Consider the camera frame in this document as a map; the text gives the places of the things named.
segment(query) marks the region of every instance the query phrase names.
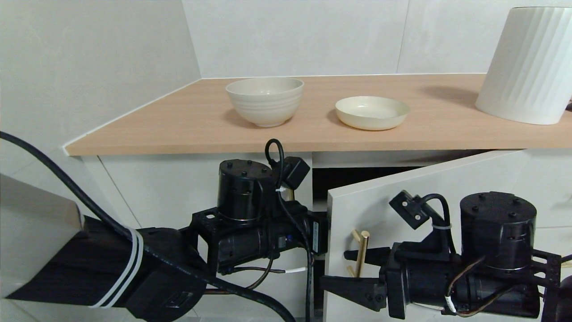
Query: zip tie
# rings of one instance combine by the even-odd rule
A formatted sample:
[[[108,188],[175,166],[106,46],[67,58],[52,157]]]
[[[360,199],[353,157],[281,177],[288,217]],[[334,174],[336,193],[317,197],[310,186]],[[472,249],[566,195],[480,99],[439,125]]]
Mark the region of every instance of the zip tie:
[[[293,269],[285,269],[284,270],[284,274],[288,274],[288,273],[298,273],[298,272],[303,272],[306,270],[306,267],[300,267],[300,268],[293,268]]]
[[[113,304],[115,304],[115,302],[119,299],[119,297],[121,297],[121,295],[123,294],[123,292],[127,288],[127,285],[129,285],[131,280],[135,277],[135,275],[137,274],[137,271],[139,270],[139,267],[141,266],[141,261],[143,258],[143,237],[141,236],[141,234],[137,230],[134,230],[131,228],[128,228],[128,229],[131,232],[132,245],[131,245],[131,256],[129,257],[129,261],[127,262],[127,266],[125,267],[125,270],[123,271],[123,273],[121,273],[121,275],[119,276],[119,278],[117,279],[115,284],[113,284],[113,286],[109,289],[109,291],[99,300],[99,302],[95,303],[94,305],[89,306],[89,308],[101,307],[101,305],[103,303],[105,303],[109,299],[109,297],[111,297],[111,295],[113,295],[113,293],[115,293],[117,288],[125,281],[127,274],[133,268],[133,263],[135,262],[135,260],[137,260],[137,263],[135,263],[135,268],[133,269],[133,271],[131,272],[129,277],[127,277],[127,282],[123,283],[123,286],[121,287],[120,291],[117,292],[116,296],[113,297],[110,304],[108,304],[104,307],[108,308],[108,307],[113,306]]]
[[[451,310],[451,312],[453,312],[453,313],[457,313],[457,309],[455,309],[455,304],[453,304],[453,300],[451,299],[451,297],[446,296],[445,301],[447,302],[447,306],[449,307],[449,310]]]
[[[135,275],[137,275],[137,272],[139,271],[139,267],[141,267],[141,261],[143,260],[143,236],[141,236],[141,234],[137,230],[134,230],[134,231],[135,231],[135,234],[137,235],[137,241],[138,241],[137,247],[139,247],[139,249],[137,250],[137,259],[136,259],[136,263],[135,263],[135,268],[133,268],[133,270],[131,271],[131,274],[129,275],[129,277],[127,277],[127,280],[125,281],[125,283],[123,283],[123,286],[119,289],[119,291],[117,291],[117,294],[115,294],[113,299],[111,301],[109,301],[109,303],[106,306],[104,306],[104,308],[112,307],[113,304],[115,304],[117,302],[117,300],[119,300],[119,298],[125,292],[125,289],[127,288],[127,286],[129,286],[131,281],[133,281],[133,279],[135,278]]]
[[[433,228],[435,228],[435,229],[440,229],[440,230],[448,230],[448,229],[451,229],[451,227],[452,227],[452,225],[436,226],[434,223],[432,223],[431,226],[433,226]]]

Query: white ceramic bowl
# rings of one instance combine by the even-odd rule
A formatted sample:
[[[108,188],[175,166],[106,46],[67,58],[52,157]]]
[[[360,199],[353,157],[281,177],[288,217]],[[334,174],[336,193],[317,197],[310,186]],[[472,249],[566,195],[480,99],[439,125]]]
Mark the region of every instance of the white ceramic bowl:
[[[303,88],[304,82],[296,78],[259,77],[229,84],[227,94],[245,120],[259,127],[274,127],[296,113]]]
[[[398,126],[405,121],[409,111],[409,106],[403,102],[377,96],[348,97],[336,103],[340,121],[371,131]]]

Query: open cabinet door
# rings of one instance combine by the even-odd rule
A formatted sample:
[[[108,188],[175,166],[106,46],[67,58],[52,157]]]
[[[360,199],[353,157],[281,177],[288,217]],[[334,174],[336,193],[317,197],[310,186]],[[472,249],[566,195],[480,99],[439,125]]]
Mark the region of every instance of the open cabinet door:
[[[539,155],[534,156],[534,151],[548,151],[548,155],[539,152]],[[432,230],[429,222],[417,230],[411,229],[389,206],[389,201],[401,190],[421,196],[439,193],[447,199],[451,210],[452,234],[458,253],[461,252],[459,202],[463,197],[473,193],[500,191],[523,194],[518,196],[529,200],[539,209],[537,218],[539,227],[548,227],[558,221],[561,222],[559,226],[572,225],[570,219],[572,215],[567,215],[566,218],[562,216],[561,219],[543,219],[548,217],[541,213],[557,207],[556,211],[559,213],[572,214],[572,201],[566,204],[566,198],[572,197],[572,151],[563,151],[491,151],[330,190],[328,212],[331,215],[332,225],[325,274],[349,277],[347,266],[354,265],[355,262],[346,261],[343,252],[358,248],[351,235],[353,229],[369,231],[371,236],[368,248],[391,247],[394,242],[421,241]],[[556,167],[556,170],[549,170],[547,175],[541,175],[539,168],[544,166]],[[554,185],[559,189],[557,194],[554,194]],[[563,191],[562,188],[566,186],[568,191]],[[442,214],[438,201],[429,201],[429,204]],[[572,230],[566,229],[565,233],[569,232],[572,238]],[[362,277],[377,277],[378,274],[379,267],[365,264]],[[374,312],[328,292],[325,294],[324,309],[324,318],[328,322],[397,321],[389,317],[387,309]],[[461,317],[442,316],[439,311],[416,305],[408,305],[406,311],[406,321],[461,319]],[[522,318],[484,313],[471,318],[471,321],[487,322],[517,320],[520,321]]]

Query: white cabinet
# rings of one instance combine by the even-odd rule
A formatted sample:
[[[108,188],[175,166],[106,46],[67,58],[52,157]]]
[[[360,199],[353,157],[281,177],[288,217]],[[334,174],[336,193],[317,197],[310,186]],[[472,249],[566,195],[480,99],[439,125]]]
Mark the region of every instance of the white cabinet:
[[[388,202],[399,191],[412,195],[440,193],[451,210],[452,231],[460,251],[459,202],[466,195],[501,191],[514,193],[538,209],[535,247],[547,252],[572,253],[572,150],[491,151],[449,162],[385,176],[329,191],[331,215],[329,253],[325,273],[348,276],[343,252],[357,249],[351,230],[368,230],[369,248],[391,246],[394,242],[420,241],[430,231],[425,224],[412,230]],[[431,206],[440,211],[440,204]],[[367,265],[363,277],[376,277],[379,267]],[[564,271],[564,276],[572,274]],[[324,316],[328,322],[390,321],[387,310],[374,312],[327,293]],[[407,321],[449,321],[438,311],[414,305],[407,307]],[[475,321],[516,321],[516,318],[482,314]]]
[[[312,166],[310,153],[288,155],[304,158]],[[250,159],[267,163],[264,154],[117,155],[100,156],[100,159],[141,227],[176,229],[188,226],[193,213],[216,206],[222,161]],[[303,205],[312,205],[311,172],[296,190],[296,199]],[[205,243],[200,242],[198,248],[202,255],[206,254]],[[268,260],[257,260],[249,266],[266,267],[267,263]],[[293,249],[282,253],[273,267],[292,269],[305,265],[304,250]],[[260,273],[239,272],[221,278],[247,286],[256,281]],[[256,290],[274,297],[295,316],[304,316],[305,282],[303,272],[270,274]],[[202,317],[276,317],[267,307],[238,296],[204,296],[195,311]]]

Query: ribbed white vase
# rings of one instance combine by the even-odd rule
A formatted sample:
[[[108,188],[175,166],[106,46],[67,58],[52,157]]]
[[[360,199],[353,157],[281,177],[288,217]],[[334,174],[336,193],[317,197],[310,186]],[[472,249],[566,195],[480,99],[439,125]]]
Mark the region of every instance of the ribbed white vase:
[[[513,121],[555,124],[571,97],[572,8],[512,8],[476,107]]]

